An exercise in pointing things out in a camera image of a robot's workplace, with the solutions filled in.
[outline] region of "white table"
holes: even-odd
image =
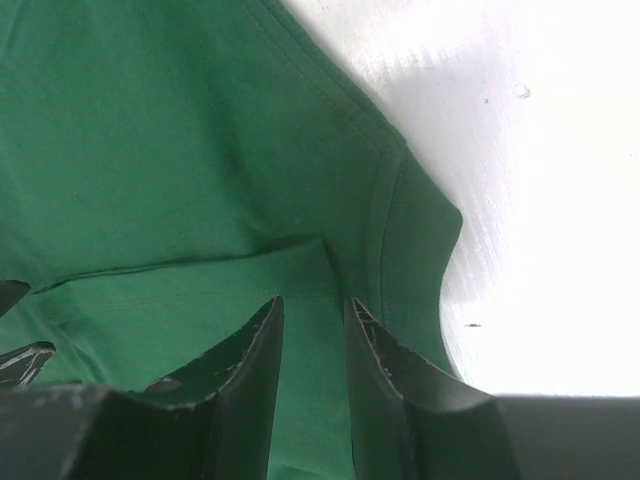
[[[465,216],[441,298],[460,376],[640,394],[634,3],[285,3]]]

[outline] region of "green shirt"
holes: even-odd
[[[142,389],[283,295],[269,478],[353,478],[342,301],[449,369],[458,211],[276,0],[0,0],[0,352]]]

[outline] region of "folded fabric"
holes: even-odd
[[[353,478],[342,298],[437,366],[459,212],[276,0],[0,0],[0,351],[140,389],[286,302],[272,480]]]

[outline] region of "white surface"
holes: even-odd
[[[634,3],[285,3],[463,211],[441,299],[462,378],[640,394]]]

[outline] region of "black object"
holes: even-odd
[[[0,393],[0,478],[266,478],[283,328],[276,298],[144,393],[86,385]]]
[[[0,317],[11,310],[31,287],[17,280],[0,280]]]
[[[37,342],[0,355],[0,387],[30,384],[55,352],[53,343]]]
[[[640,478],[640,402],[494,397],[400,345],[357,299],[345,306],[358,480]]]

